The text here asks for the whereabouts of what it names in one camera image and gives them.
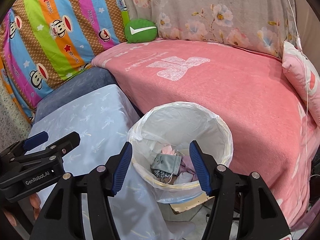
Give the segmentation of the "left hand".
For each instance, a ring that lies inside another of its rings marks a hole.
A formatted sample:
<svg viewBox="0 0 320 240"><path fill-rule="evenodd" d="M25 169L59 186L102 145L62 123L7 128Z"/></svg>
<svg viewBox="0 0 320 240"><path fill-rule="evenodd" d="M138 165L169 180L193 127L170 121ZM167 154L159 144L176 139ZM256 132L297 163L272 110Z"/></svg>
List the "left hand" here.
<svg viewBox="0 0 320 240"><path fill-rule="evenodd" d="M41 211L41 200L39 198L39 195L34 193L30 195L28 198L20 200L17 204L21 207L21 209L23 210L27 218L30 220L30 222L34 224L35 220L37 220ZM2 208L2 211L4 212L9 223L13 227L17 226L17 224L20 222L19 220L17 220L17 217L5 208Z"/></svg>

